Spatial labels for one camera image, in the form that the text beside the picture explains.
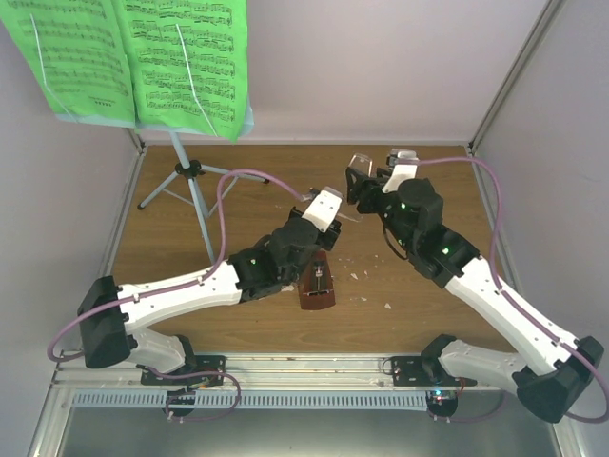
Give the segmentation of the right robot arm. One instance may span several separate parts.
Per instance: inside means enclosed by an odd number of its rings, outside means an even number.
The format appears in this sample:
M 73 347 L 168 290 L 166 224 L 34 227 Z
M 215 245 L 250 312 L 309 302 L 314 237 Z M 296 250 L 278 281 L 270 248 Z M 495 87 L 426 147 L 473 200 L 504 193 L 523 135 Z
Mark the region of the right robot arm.
M 511 393 L 547 423 L 569 416 L 597 372 L 602 344 L 559 329 L 495 278 L 480 251 L 443 224 L 443 199 L 428 179 L 395 170 L 369 176 L 352 167 L 345 178 L 348 204 L 380 217 L 383 234 L 399 244 L 395 253 L 474 309 L 514 349 L 478 348 L 441 335 L 422 352 L 425 381 L 441 386 L 452 377 L 467 378 Z

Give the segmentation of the clear metronome cover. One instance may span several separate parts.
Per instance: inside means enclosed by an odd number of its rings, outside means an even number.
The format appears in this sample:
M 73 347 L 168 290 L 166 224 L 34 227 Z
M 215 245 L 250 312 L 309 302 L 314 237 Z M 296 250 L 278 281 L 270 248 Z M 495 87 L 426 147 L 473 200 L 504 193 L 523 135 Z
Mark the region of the clear metronome cover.
M 363 153 L 354 153 L 348 167 L 363 176 L 369 177 L 372 175 L 373 161 Z

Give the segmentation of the wooden metronome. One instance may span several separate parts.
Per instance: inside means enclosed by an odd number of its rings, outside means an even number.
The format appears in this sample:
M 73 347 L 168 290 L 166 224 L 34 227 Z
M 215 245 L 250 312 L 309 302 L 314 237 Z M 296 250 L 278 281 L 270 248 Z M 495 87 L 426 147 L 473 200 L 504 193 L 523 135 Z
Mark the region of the wooden metronome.
M 319 311 L 336 305 L 333 277 L 323 250 L 318 251 L 305 268 L 298 291 L 302 310 Z

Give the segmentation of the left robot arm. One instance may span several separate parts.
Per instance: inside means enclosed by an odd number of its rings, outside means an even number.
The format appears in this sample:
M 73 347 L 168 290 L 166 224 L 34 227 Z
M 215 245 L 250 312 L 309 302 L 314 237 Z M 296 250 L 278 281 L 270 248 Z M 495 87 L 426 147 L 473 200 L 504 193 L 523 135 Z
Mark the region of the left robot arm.
M 176 385 L 188 383 L 196 372 L 191 343 L 151 325 L 199 309 L 259 300 L 297 282 L 313 257 L 336 243 L 338 212 L 335 205 L 293 209 L 282 227 L 217 268 L 148 284 L 118 286 L 112 276 L 97 279 L 77 310 L 86 367 L 129 362 L 166 375 Z

